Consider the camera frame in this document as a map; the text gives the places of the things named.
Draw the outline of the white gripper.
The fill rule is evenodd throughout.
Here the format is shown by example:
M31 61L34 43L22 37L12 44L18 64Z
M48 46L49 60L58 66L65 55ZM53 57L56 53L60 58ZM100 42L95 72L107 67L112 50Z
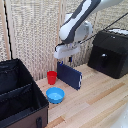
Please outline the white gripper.
M69 57L69 62L72 63L72 56L80 51L80 44L79 43L70 43L70 44L58 44L55 47L54 57L56 59L62 59L65 57ZM63 60L59 60L61 65L64 64Z

